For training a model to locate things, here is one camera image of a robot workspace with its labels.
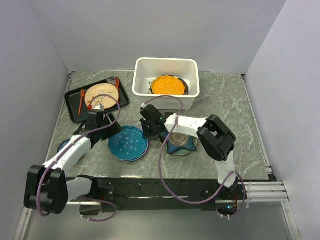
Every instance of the white plastic bin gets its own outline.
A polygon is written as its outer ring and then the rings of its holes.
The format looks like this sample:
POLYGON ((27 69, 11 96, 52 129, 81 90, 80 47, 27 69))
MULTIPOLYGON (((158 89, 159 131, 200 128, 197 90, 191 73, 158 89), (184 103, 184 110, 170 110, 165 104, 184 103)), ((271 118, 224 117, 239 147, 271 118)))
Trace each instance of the white plastic bin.
MULTIPOLYGON (((140 104, 160 96, 150 93, 151 82, 159 76, 173 75, 185 81, 189 87, 188 95, 173 95, 183 102, 183 109, 189 110, 200 94, 199 73, 196 61, 191 59, 148 58, 136 61, 132 91, 140 104)), ((179 110, 179 101, 170 97, 161 97, 150 102, 157 109, 179 110)))

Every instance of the blue bowl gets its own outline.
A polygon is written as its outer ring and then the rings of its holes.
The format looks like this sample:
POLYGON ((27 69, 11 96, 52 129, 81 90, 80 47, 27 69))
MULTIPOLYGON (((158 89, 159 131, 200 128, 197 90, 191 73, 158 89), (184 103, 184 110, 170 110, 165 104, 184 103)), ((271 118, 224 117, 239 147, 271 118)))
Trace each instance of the blue bowl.
MULTIPOLYGON (((160 140, 163 143, 165 141, 165 138, 169 135, 168 132, 162 132, 160 134, 160 140)), ((187 150, 186 153, 192 152, 197 150, 196 144, 198 141, 194 141, 194 138, 192 136, 187 136, 185 135, 185 141, 184 143, 181 142, 181 144, 176 145, 176 143, 172 140, 170 137, 169 140, 167 141, 165 150, 167 151, 168 154, 175 154, 177 151, 180 150, 187 150)))
POLYGON ((56 153, 59 153, 68 143, 70 142, 70 139, 64 140, 60 145, 58 146, 58 149, 56 150, 56 153))
POLYGON ((148 140, 143 139, 143 131, 135 126, 124 126, 123 130, 110 137, 108 142, 111 153, 127 162, 133 162, 142 157, 148 145, 148 140))

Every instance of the black metal base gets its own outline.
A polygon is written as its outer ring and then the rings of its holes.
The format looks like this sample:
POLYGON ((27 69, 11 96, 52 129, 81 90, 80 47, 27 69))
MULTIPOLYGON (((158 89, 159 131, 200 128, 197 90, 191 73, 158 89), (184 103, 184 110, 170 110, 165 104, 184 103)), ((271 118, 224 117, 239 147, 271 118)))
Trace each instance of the black metal base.
MULTIPOLYGON (((212 196, 219 184, 212 179, 167 179, 168 187, 179 197, 198 202, 212 196)), ((133 210, 177 210, 201 209, 215 211, 215 200, 233 200, 237 194, 243 199, 241 184, 235 183, 234 188, 222 188, 217 197, 205 204, 186 204, 178 201, 165 189, 160 179, 145 178, 98 178, 98 185, 103 199, 114 203, 119 211, 133 210)), ((102 205, 102 212, 113 212, 108 204, 102 205)))

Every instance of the white wall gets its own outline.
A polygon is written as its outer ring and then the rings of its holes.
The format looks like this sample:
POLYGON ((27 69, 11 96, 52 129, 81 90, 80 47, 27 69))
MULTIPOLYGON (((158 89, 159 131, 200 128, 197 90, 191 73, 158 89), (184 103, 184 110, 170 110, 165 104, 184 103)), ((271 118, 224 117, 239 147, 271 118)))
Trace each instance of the white wall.
POLYGON ((246 73, 286 0, 29 0, 68 71, 190 58, 246 73))
POLYGON ((68 73, 26 0, 0 1, 0 238, 12 239, 28 169, 42 164, 68 73))
POLYGON ((303 239, 320 239, 320 1, 288 0, 245 83, 303 239))

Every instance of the beige plate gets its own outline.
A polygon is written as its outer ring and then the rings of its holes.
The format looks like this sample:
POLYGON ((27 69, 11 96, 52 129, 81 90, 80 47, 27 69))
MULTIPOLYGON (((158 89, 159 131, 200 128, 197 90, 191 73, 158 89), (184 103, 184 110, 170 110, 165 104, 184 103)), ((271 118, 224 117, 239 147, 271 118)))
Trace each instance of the beige plate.
MULTIPOLYGON (((117 101, 119 100, 119 92, 115 86, 109 83, 101 83, 90 87, 88 91, 86 91, 84 100, 87 107, 89 106, 92 98, 100 94, 108 94, 114 97, 117 101)), ((109 109, 116 105, 116 102, 108 96, 99 96, 92 103, 92 108, 99 104, 102 104, 104 109, 109 109)))

